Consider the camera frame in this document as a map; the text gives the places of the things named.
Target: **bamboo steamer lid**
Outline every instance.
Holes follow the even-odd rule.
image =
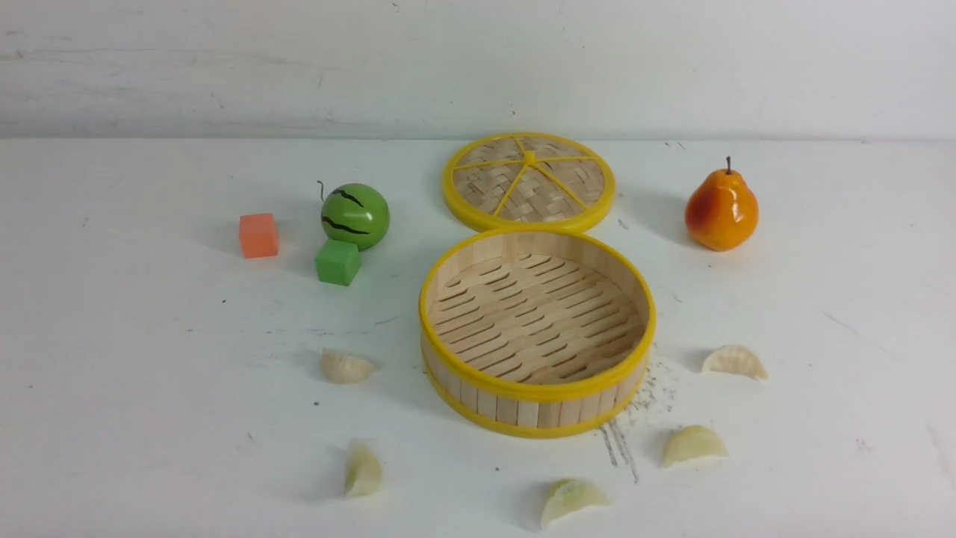
[[[594,151],[546,133],[491,136],[462,147],[443,177],[445,202],[483,232],[522,225],[582,233],[614,201],[614,174]]]

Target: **bamboo steamer basket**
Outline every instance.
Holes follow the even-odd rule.
[[[428,377],[464,417],[502,434],[566,437],[631,400],[656,312],[611,247],[548,223],[493,229],[448,251],[419,300]]]

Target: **white backdrop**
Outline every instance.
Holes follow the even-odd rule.
[[[2,136],[956,138],[953,0],[5,0]]]

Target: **yellow rim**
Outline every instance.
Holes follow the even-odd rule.
[[[520,142],[521,137],[546,138],[549,140],[561,142],[562,144],[566,144],[568,146],[571,146],[575,149],[578,149],[584,152],[586,157],[583,157],[583,158],[581,157],[574,157],[574,158],[551,157],[551,158],[544,159],[543,161],[544,162],[568,161],[572,159],[594,161],[597,164],[597,166],[600,168],[601,174],[604,176],[604,191],[601,193],[601,196],[597,199],[597,201],[594,204],[592,204],[591,206],[587,206],[581,200],[579,200],[577,196],[572,191],[570,191],[566,185],[564,185],[563,182],[561,182],[559,179],[554,177],[553,174],[548,173],[547,171],[545,171],[545,169],[543,169],[542,167],[539,167],[536,164],[527,164],[521,160],[493,161],[493,162],[487,162],[482,164],[464,165],[461,167],[455,166],[458,163],[458,161],[462,159],[462,157],[464,157],[467,153],[472,151],[475,147],[483,146],[489,142],[494,142],[496,140],[501,140],[504,138],[514,139],[518,144],[518,148],[521,149],[522,152],[524,152],[525,149],[524,147],[521,146],[521,142]],[[511,182],[511,186],[509,187],[508,192],[505,194],[505,196],[502,197],[502,200],[499,203],[499,206],[497,210],[494,212],[494,214],[488,214],[488,213],[479,211],[474,206],[469,204],[466,201],[466,199],[463,198],[462,195],[458,193],[458,190],[455,189],[454,172],[457,169],[474,168],[479,166],[491,166],[491,165],[506,165],[506,164],[525,165],[525,166],[521,168],[521,171],[518,172],[514,180]],[[494,136],[489,136],[487,138],[483,138],[481,140],[472,142],[471,144],[459,149],[458,152],[455,153],[453,157],[451,157],[451,160],[448,161],[448,164],[445,166],[445,172],[443,173],[442,191],[445,194],[445,203],[448,205],[448,209],[451,210],[452,214],[454,214],[459,220],[461,220],[463,223],[469,226],[469,228],[477,232],[484,232],[485,230],[494,230],[497,228],[514,227],[514,226],[521,226],[521,228],[524,229],[526,226],[532,226],[531,224],[525,225],[520,222],[507,220],[506,218],[501,218],[499,216],[496,216],[498,215],[498,212],[501,211],[501,207],[504,205],[505,200],[508,199],[508,196],[511,194],[511,191],[514,189],[514,187],[518,184],[518,181],[521,179],[520,177],[521,174],[528,168],[535,168],[538,172],[541,172],[543,175],[545,175],[545,177],[553,181],[559,188],[565,191],[571,197],[573,201],[575,201],[578,205],[584,208],[583,212],[571,218],[556,220],[554,222],[545,222],[545,223],[539,223],[539,224],[536,223],[533,226],[543,226],[544,229],[548,230],[549,232],[565,230],[568,232],[580,233],[580,232],[585,232],[587,230],[590,230],[591,228],[594,228],[601,221],[601,219],[607,216],[608,212],[611,211],[611,206],[614,203],[615,179],[614,179],[614,173],[611,172],[611,168],[607,166],[607,163],[605,163],[604,160],[601,159],[599,155],[594,153],[594,151],[588,146],[585,146],[573,140],[569,140],[569,139],[555,136],[552,134],[536,133],[536,132],[497,134]]]
[[[641,377],[638,379],[638,383],[634,386],[634,390],[627,394],[621,402],[614,407],[611,411],[605,413],[604,415],[598,415],[591,420],[585,422],[578,422],[572,426],[557,426],[555,428],[533,428],[531,426],[517,426],[514,424],[505,424],[503,422],[498,422],[487,416],[480,415],[471,409],[465,407],[465,405],[451,397],[451,394],[445,390],[445,387],[442,387],[438,380],[435,379],[435,374],[432,373],[431,367],[428,365],[428,361],[424,360],[425,371],[428,373],[428,381],[431,382],[431,386],[435,388],[435,392],[448,404],[448,407],[455,410],[459,415],[467,418],[468,420],[478,424],[479,426],[497,432],[499,434],[505,434],[506,436],[514,437],[528,437],[536,439],[548,439],[556,437],[570,437],[576,436],[578,434],[583,434],[594,430],[596,427],[604,424],[605,422],[614,418],[618,413],[624,410],[627,407],[627,404],[631,402],[631,399],[634,398],[634,394],[641,388],[641,383],[644,381],[644,376],[647,374],[647,368],[644,368],[644,371],[641,372]]]
[[[549,234],[568,235],[576,239],[589,242],[598,248],[607,251],[619,262],[623,263],[624,266],[627,267],[628,271],[634,274],[638,280],[638,284],[641,286],[641,292],[645,297],[647,297],[648,315],[646,327],[644,328],[644,334],[641,336],[641,340],[635,346],[634,350],[624,358],[624,360],[620,361],[609,370],[603,371],[594,377],[589,377],[587,379],[582,379],[573,383],[567,383],[563,385],[525,385],[515,381],[505,381],[503,379],[498,379],[497,377],[483,373],[463,363],[454,355],[454,353],[451,352],[451,349],[449,349],[448,346],[446,346],[445,343],[438,338],[438,333],[435,331],[431,321],[428,319],[428,304],[426,303],[425,295],[428,286],[431,285],[431,282],[435,279],[439,267],[444,265],[449,258],[455,255],[455,253],[471,243],[480,241],[493,235],[525,232],[545,232]],[[641,358],[647,354],[647,350],[650,348],[651,340],[654,338],[654,331],[657,328],[657,308],[654,305],[654,298],[651,296],[650,287],[648,287],[644,277],[641,275],[638,269],[634,267],[634,265],[618,251],[587,235],[555,230],[552,227],[542,224],[533,224],[520,227],[512,226],[509,228],[500,228],[474,235],[462,241],[461,243],[458,243],[458,245],[446,252],[445,255],[442,256],[431,268],[431,271],[428,272],[428,276],[425,277],[422,291],[419,294],[419,320],[422,324],[422,330],[424,331],[425,337],[427,338],[428,343],[435,350],[435,355],[438,357],[438,359],[442,361],[446,368],[454,372],[454,374],[461,379],[468,381],[468,383],[476,389],[515,400],[530,400],[547,403],[583,398],[594,394],[595,392],[605,391],[617,385],[625,377],[630,375],[631,372],[634,371],[634,368],[636,368],[640,363]]]

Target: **green ball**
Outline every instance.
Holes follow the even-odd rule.
[[[322,204],[322,229],[330,239],[347,241],[365,250],[388,232],[388,203],[378,191],[350,183],[329,192]]]

